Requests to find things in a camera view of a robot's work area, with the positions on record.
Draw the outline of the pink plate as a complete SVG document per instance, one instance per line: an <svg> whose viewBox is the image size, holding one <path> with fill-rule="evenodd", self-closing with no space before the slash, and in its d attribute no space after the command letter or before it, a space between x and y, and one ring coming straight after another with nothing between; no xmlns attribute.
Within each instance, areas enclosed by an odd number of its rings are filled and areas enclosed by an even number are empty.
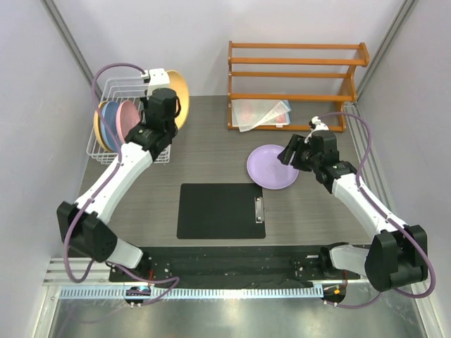
<svg viewBox="0 0 451 338"><path fill-rule="evenodd" d="M140 112L130 100L122 102L116 113L116 129L119 140L125 143L125 137L141 121Z"/></svg>

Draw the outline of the tan plate in rack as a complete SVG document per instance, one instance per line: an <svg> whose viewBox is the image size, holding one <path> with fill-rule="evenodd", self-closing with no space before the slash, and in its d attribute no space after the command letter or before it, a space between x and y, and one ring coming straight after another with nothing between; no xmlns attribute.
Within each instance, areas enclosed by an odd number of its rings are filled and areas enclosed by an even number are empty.
<svg viewBox="0 0 451 338"><path fill-rule="evenodd" d="M101 120L100 120L100 117L99 117L99 114L97 111L94 112L94 116L93 116L93 129L94 129L96 140L99 143L100 147L103 150L110 152L111 150L106 145L106 143L102 137L102 134L101 134Z"/></svg>

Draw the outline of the purple plate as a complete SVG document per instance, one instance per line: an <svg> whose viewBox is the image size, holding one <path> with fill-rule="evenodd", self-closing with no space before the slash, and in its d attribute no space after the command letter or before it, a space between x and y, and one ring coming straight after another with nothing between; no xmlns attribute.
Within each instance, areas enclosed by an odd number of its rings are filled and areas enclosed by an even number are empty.
<svg viewBox="0 0 451 338"><path fill-rule="evenodd" d="M299 171L283 165L277 156L284 148L280 145L266 144L254 149L247 158L247 173L260 187L265 189L285 189L294 183Z"/></svg>

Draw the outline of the orange wooden shelf rack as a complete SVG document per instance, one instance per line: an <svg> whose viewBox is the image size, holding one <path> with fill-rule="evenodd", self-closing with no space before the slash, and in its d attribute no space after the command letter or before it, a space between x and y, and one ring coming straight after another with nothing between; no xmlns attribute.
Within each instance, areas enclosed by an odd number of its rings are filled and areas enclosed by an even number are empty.
<svg viewBox="0 0 451 338"><path fill-rule="evenodd" d="M342 111L357 99L354 74L365 43L228 43L228 105L238 99L327 103Z"/></svg>

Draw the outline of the yellow plate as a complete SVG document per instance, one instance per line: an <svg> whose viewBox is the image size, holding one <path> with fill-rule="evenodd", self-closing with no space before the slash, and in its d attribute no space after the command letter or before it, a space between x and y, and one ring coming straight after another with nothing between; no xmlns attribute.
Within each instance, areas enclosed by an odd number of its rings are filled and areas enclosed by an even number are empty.
<svg viewBox="0 0 451 338"><path fill-rule="evenodd" d="M176 70L166 71L170 80L169 87L175 91L179 99L178 110L179 114L175 118L175 123L178 129L181 129L185 124L189 110L190 110L190 93L185 78Z"/></svg>

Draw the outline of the blue plate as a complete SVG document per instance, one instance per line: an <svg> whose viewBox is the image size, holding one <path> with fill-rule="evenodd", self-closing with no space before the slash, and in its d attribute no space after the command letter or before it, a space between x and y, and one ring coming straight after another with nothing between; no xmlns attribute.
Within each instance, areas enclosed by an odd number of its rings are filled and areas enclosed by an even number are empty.
<svg viewBox="0 0 451 338"><path fill-rule="evenodd" d="M107 101L102 109L101 116L101 135L107 147L112 152L117 152L115 140L118 138L118 132L116 128L116 114L118 111L119 103L116 101Z"/></svg>

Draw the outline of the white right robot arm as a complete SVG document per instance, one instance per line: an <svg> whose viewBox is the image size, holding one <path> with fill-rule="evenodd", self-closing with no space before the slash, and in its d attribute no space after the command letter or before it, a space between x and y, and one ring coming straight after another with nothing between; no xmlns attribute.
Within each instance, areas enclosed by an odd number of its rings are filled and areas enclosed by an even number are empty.
<svg viewBox="0 0 451 338"><path fill-rule="evenodd" d="M357 169L340 160L332 132L315 131L308 137L294 134L277 158L283 165L315 174L316 180L351 211L372 238L367 249L344 242L323 247L318 268L324 277L333 278L347 270L367 277L379 292L428 278L425 230L393 215L357 179Z"/></svg>

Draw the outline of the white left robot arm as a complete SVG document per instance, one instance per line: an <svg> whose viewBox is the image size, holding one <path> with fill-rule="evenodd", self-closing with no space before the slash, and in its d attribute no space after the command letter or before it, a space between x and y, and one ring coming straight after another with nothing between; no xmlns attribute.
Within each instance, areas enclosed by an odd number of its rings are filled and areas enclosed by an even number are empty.
<svg viewBox="0 0 451 338"><path fill-rule="evenodd" d="M176 92L155 89L148 99L145 122L134 126L117 157L89 191L57 208L64 249L73 249L93 261L125 267L136 281L144 280L150 264L138 247L119 239L108 223L134 181L159 157L176 136L175 117L181 110Z"/></svg>

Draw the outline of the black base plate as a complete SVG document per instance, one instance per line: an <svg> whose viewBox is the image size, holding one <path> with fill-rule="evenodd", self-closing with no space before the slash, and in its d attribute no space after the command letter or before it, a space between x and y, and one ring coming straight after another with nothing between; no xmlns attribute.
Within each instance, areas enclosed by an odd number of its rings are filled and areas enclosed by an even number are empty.
<svg viewBox="0 0 451 338"><path fill-rule="evenodd" d="M321 245L148 246L143 252L147 263L136 275L176 276L182 289L294 289L361 279L332 268Z"/></svg>

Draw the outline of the black clipboard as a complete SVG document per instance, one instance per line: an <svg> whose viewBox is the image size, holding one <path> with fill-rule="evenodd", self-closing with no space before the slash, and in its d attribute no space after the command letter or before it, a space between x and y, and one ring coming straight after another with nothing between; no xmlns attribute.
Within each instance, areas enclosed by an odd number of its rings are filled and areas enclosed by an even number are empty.
<svg viewBox="0 0 451 338"><path fill-rule="evenodd" d="M184 183L178 239L263 239L262 188L254 183Z"/></svg>

